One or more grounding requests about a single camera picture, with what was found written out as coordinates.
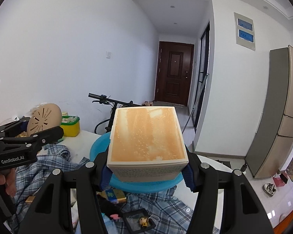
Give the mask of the person left hand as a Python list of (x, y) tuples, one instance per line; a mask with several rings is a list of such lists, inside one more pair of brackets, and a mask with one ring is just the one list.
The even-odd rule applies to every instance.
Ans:
[(0, 185), (4, 185), (7, 195), (14, 197), (16, 194), (16, 170), (12, 168), (7, 174), (0, 173)]

